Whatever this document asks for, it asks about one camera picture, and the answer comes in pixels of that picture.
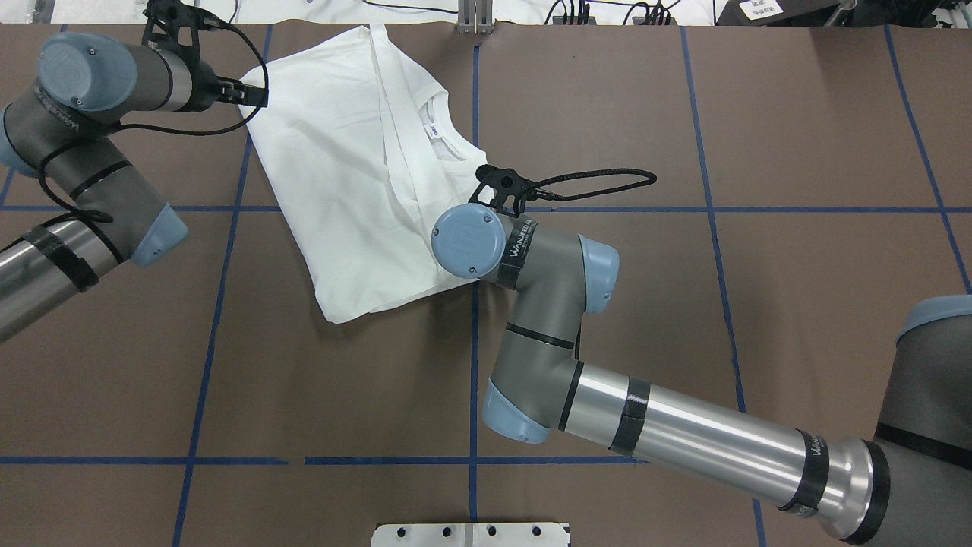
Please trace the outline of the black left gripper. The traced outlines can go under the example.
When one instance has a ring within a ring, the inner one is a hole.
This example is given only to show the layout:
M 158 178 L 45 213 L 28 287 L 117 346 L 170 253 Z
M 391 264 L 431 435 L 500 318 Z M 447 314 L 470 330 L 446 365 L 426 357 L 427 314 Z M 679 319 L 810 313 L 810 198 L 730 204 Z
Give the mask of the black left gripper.
M 251 109 L 267 107 L 270 91 L 265 87 L 250 86 L 231 77 L 210 77 L 206 81 L 206 107 L 215 103 L 243 105 Z

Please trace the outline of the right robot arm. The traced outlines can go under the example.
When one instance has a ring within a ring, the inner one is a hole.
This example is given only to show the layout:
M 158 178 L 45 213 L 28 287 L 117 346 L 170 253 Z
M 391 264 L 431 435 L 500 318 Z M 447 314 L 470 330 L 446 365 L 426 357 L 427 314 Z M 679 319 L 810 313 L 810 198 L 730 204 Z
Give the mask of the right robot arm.
M 935 214 L 463 204 L 431 247 L 513 299 L 493 432 L 711 480 L 840 546 L 970 544 L 970 295 Z

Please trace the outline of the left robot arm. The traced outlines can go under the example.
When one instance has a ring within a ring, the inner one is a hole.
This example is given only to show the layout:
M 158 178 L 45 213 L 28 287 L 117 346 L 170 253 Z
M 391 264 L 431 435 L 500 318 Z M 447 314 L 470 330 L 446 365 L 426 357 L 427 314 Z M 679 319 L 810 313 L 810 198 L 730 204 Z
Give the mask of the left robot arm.
M 30 90 L 2 110 L 2 163 L 62 209 L 2 249 L 2 339 L 9 340 L 126 262 L 148 267 L 188 237 L 172 205 L 112 143 L 129 113 L 267 107 L 270 84 L 220 77 L 177 36 L 139 45 L 53 35 Z

